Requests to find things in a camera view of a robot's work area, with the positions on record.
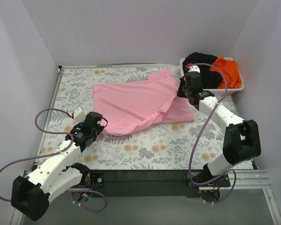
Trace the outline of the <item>pink t-shirt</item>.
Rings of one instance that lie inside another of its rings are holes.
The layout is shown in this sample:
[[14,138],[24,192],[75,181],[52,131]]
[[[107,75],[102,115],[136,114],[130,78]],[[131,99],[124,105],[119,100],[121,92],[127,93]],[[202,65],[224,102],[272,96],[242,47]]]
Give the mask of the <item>pink t-shirt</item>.
[[108,121],[103,133],[123,136],[154,124],[193,122],[186,99],[177,96],[178,88],[168,69],[149,74],[146,81],[95,84],[94,110]]

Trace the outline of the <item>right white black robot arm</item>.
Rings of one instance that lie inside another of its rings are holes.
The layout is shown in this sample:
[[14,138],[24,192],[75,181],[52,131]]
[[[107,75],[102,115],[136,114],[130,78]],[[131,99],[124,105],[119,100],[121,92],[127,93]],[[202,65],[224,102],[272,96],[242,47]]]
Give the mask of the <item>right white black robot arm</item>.
[[223,132],[222,153],[204,165],[190,183],[213,186],[234,166],[261,154],[259,128],[254,120],[245,120],[228,110],[215,95],[203,90],[199,72],[187,72],[180,79],[179,97],[188,99],[196,109],[208,116]]

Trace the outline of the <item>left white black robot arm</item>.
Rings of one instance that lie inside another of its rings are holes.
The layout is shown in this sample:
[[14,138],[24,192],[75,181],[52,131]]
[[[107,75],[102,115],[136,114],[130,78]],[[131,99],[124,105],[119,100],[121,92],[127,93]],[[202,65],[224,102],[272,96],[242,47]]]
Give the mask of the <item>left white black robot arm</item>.
[[72,114],[77,122],[53,156],[27,176],[18,176],[12,185],[11,205],[30,218],[39,220],[50,203],[68,189],[93,184],[90,169],[74,160],[97,138],[105,128],[104,117],[97,112],[84,112],[80,107]]

